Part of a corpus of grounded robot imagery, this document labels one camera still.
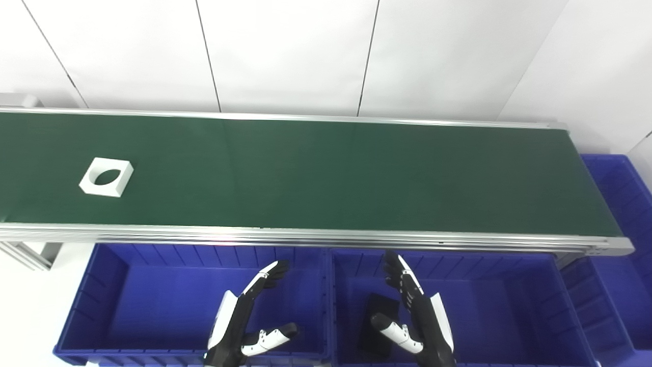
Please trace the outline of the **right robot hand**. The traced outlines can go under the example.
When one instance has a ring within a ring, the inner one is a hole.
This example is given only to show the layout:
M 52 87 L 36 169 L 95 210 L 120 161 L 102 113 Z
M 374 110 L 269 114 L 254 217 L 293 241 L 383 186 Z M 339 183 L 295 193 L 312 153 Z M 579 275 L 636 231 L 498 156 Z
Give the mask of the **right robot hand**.
M 370 317 L 377 332 L 414 355 L 419 366 L 456 366 L 449 318 L 439 293 L 429 297 L 404 258 L 387 249 L 384 255 L 385 282 L 398 290 L 412 324 L 399 324 L 383 313 Z

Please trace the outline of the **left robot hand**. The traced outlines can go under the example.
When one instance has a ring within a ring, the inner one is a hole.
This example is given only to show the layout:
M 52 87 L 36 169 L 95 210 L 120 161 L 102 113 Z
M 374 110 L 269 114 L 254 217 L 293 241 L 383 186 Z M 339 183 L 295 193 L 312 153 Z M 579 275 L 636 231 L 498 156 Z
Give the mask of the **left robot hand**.
M 288 260 L 276 260 L 252 277 L 244 290 L 235 295 L 226 290 L 217 311 L 203 356 L 204 366 L 241 366 L 247 358 L 275 349 L 298 334 L 296 323 L 247 333 L 255 300 L 263 290 L 274 288 L 289 270 Z

